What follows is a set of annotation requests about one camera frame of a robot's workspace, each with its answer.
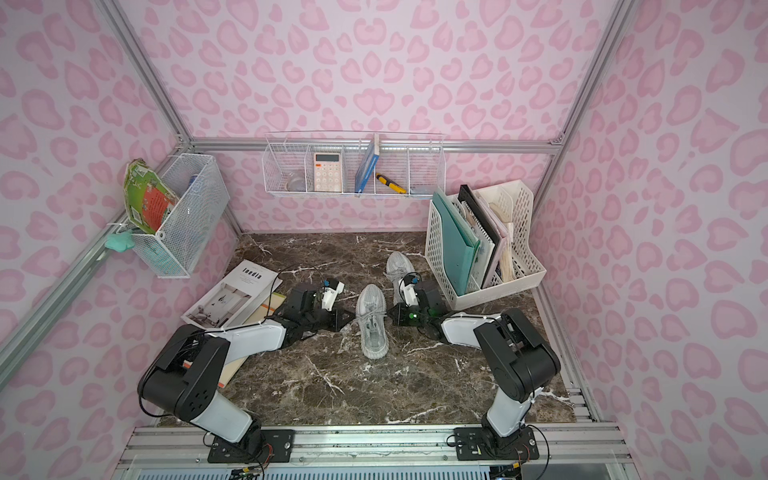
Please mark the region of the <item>grey knit sneaker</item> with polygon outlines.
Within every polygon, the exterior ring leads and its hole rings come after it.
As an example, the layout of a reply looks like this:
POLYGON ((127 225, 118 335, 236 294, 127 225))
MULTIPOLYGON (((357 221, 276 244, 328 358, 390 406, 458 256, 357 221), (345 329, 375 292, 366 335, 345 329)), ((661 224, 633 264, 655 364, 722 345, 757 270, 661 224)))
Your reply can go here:
POLYGON ((402 301, 400 293, 401 280, 409 273, 414 272, 413 264, 408 257, 400 252, 392 252, 387 260, 386 264, 386 277, 392 282, 393 285, 393 303, 398 304, 402 301))
POLYGON ((383 292, 374 284, 367 285, 358 297, 356 320, 361 332, 361 349, 368 359, 378 360, 388 353, 385 315, 383 292))

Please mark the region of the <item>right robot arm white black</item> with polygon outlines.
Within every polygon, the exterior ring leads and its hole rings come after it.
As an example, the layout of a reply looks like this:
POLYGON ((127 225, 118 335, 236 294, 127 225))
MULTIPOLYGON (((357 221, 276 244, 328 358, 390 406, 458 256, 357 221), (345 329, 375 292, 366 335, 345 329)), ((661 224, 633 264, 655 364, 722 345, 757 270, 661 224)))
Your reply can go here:
POLYGON ((414 273, 398 281, 399 302, 387 315, 398 326, 414 326, 444 344, 481 350, 497 384, 484 429, 497 439, 513 437, 561 363, 547 340, 517 308, 496 315, 451 312, 433 281, 414 273))

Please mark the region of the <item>cream orange thin book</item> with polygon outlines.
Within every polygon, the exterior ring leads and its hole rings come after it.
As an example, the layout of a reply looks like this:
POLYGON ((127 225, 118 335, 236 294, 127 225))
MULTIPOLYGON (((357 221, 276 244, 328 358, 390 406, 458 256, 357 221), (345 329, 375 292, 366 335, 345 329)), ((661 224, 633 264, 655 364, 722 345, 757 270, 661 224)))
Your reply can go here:
MULTIPOLYGON (((242 323, 242 326, 251 326, 261 323, 266 316, 273 314, 275 309, 281 306, 285 299, 286 297, 283 294, 272 293, 269 300, 262 303, 261 306, 242 323)), ((228 385, 245 360, 246 357, 242 357, 233 360, 224 366, 218 382, 219 388, 224 388, 228 385)))

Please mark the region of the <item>white hardcover book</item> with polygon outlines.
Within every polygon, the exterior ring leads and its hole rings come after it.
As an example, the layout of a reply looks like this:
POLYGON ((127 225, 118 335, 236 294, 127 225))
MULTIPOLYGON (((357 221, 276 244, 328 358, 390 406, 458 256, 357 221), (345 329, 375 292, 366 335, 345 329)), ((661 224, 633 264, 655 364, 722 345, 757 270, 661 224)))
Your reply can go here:
POLYGON ((277 272, 243 260, 192 305, 181 319, 205 330, 240 326, 281 283, 277 272))

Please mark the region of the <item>teal folder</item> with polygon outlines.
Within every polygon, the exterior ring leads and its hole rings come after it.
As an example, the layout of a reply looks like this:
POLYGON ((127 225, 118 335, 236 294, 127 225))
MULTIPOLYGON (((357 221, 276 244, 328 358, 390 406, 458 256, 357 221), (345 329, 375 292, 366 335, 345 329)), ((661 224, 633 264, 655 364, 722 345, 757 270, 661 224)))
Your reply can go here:
POLYGON ((480 240, 459 208, 445 193, 434 192, 432 203, 440 217, 443 268, 457 296, 466 293, 480 240))

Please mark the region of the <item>white plastic file organizer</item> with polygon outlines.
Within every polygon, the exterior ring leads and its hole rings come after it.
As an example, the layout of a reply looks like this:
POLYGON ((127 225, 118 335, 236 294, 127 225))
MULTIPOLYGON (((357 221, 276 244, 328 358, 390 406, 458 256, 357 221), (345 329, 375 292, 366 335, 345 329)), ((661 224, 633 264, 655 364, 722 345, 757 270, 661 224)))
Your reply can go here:
POLYGON ((530 241, 533 193, 521 181, 438 190, 429 207, 425 256, 452 310, 538 287, 546 269, 530 241))

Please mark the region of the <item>black clipboard folder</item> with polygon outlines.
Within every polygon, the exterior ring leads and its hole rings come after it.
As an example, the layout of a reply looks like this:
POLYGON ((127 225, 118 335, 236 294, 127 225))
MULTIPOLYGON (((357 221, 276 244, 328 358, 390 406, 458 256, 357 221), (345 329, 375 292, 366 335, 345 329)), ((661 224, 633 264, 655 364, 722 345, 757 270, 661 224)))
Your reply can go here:
POLYGON ((503 251, 509 246, 508 229, 493 212, 488 201, 468 185, 460 186, 458 200, 465 206, 467 214, 471 215, 466 217, 467 222, 481 242, 475 261, 477 267, 473 266, 473 271, 482 267, 483 275, 476 283, 480 289, 488 288, 500 268, 503 251))

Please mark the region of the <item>clear glass bowl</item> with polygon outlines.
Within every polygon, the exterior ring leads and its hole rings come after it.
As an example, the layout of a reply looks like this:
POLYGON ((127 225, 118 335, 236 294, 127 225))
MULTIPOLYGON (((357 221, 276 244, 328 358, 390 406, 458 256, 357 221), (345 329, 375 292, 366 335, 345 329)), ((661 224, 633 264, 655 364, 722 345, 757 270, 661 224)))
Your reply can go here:
POLYGON ((285 181, 285 190, 293 193, 306 192, 305 175, 301 172, 290 172, 285 181))

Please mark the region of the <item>yellow black utility knife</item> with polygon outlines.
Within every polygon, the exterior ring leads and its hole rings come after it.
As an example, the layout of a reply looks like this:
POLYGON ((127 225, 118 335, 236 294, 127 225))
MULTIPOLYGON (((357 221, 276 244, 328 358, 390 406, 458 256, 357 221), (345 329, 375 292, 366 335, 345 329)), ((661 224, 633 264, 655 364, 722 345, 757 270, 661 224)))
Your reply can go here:
POLYGON ((376 175, 376 179, 380 183, 382 183, 383 185, 385 185, 386 187, 388 187, 389 189, 391 189, 392 191, 394 191, 394 192, 396 192, 398 194, 406 194, 407 193, 407 190, 404 187, 400 186, 399 184, 397 184, 396 182, 392 181, 389 177, 387 177, 387 176, 385 176, 383 174, 377 174, 376 175))

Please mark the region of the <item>white pink calculator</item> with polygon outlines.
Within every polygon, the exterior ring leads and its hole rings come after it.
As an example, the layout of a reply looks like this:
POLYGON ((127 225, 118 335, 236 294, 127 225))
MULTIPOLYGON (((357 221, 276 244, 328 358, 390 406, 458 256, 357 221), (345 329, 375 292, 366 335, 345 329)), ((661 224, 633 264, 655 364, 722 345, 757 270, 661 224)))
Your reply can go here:
POLYGON ((313 172, 313 185, 316 192, 341 193, 343 191, 343 165, 340 153, 315 153, 313 172))

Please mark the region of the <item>blue book in shelf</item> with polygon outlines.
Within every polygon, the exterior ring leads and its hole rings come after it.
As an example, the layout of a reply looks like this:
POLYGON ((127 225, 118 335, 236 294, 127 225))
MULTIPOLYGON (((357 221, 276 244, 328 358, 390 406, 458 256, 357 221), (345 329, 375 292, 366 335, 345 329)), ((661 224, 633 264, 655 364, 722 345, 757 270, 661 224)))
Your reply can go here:
POLYGON ((363 156, 356 174, 354 183, 354 192, 361 194, 364 192, 368 181, 373 176, 376 164, 380 158, 380 137, 378 133, 373 134, 372 140, 363 156))

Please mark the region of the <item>green red snack bag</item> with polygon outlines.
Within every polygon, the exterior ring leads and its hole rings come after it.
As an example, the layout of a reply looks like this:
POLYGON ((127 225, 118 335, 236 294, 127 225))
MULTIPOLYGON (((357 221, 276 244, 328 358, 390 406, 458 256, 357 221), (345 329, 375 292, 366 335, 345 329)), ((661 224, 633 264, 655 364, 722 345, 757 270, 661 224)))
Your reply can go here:
POLYGON ((176 193, 141 158, 128 164, 123 191, 129 221, 145 234, 155 234, 179 201, 176 193))

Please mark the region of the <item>mint green hook clip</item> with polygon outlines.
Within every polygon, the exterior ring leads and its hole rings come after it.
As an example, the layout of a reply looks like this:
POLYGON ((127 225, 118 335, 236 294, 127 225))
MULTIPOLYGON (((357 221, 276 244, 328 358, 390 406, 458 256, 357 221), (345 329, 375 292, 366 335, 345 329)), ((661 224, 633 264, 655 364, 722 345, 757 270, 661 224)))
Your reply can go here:
POLYGON ((118 253, 131 250, 135 247, 133 233, 131 231, 111 233, 107 236, 104 246, 118 253))

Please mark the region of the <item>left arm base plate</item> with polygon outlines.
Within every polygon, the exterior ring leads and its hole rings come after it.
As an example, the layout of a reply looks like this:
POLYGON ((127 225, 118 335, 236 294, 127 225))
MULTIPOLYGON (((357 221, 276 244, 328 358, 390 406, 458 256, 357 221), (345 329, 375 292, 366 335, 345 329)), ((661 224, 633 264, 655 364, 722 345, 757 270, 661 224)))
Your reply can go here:
POLYGON ((288 463, 296 431, 293 429, 258 429, 246 433, 237 443, 214 437, 207 462, 210 464, 288 463))

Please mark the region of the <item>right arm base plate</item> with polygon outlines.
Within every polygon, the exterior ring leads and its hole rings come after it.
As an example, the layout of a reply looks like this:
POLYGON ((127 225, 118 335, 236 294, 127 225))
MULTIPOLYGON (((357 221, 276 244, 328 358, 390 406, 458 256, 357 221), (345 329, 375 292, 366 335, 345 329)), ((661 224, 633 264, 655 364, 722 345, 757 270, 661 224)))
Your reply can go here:
POLYGON ((490 427, 459 427, 446 438, 446 444, 456 449, 459 461, 509 460, 524 463, 540 458, 530 426, 523 426, 507 437, 500 437, 490 427))

